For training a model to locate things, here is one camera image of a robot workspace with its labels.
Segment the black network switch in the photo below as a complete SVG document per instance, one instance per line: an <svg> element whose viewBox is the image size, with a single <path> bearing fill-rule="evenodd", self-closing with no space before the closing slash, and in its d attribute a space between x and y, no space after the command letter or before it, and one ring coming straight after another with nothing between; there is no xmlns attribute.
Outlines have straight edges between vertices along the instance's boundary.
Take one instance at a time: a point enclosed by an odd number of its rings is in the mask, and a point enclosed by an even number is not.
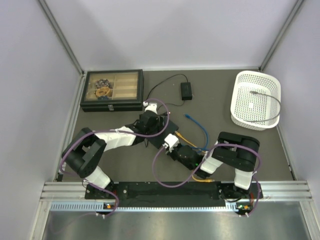
<svg viewBox="0 0 320 240"><path fill-rule="evenodd" d="M151 145L153 145L156 149L159 149L165 143L165 138L169 134L173 135L176 131L178 131L178 129L179 129L179 126L170 120L164 132L156 137L149 138L148 142Z"/></svg>

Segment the black power adapter with cord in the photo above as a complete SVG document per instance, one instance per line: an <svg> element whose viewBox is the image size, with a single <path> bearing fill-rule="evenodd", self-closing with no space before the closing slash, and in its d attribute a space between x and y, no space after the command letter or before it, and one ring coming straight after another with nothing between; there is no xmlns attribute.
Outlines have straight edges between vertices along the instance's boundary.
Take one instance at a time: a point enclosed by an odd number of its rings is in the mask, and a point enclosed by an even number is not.
<svg viewBox="0 0 320 240"><path fill-rule="evenodd" d="M182 107L186 101L191 101L193 99L193 92L192 92L192 85L188 79L188 77L183 74L183 73L178 73L178 74L174 74L171 75L165 79L163 79L162 81L160 81L159 83L157 83L154 87L151 88L151 90L148 92L146 99L148 100L150 98L150 96L152 95L153 91L159 87L160 85L164 84L165 82L175 78L175 77L179 77L182 76L183 78L185 78L185 82L181 82L180 83L180 96L181 96L181 104L175 104L175 103L165 103L165 105L167 107L169 106L174 106L174 107Z"/></svg>

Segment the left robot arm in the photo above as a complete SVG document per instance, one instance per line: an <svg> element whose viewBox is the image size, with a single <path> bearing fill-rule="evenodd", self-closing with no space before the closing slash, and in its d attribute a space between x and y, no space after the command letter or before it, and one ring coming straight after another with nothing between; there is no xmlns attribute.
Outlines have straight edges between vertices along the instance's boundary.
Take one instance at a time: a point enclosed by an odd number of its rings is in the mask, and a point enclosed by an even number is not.
<svg viewBox="0 0 320 240"><path fill-rule="evenodd" d="M104 152L119 147L129 147L146 138L159 137L168 127L169 118L147 110L134 123L107 131L83 128L61 154L66 163L81 179L96 186L102 198L109 198L114 191L113 181L98 166Z"/></svg>

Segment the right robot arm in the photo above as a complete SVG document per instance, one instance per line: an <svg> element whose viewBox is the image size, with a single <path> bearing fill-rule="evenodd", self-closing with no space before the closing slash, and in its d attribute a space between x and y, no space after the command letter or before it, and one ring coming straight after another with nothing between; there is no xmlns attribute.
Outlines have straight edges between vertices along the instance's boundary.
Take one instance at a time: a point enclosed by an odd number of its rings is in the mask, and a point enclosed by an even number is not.
<svg viewBox="0 0 320 240"><path fill-rule="evenodd" d="M166 151L174 161L180 162L200 179L207 179L223 164L234 168L233 192L245 198L252 191L252 179L260 148L260 141L254 137L230 132L220 132L218 145L204 154L195 148L177 142Z"/></svg>

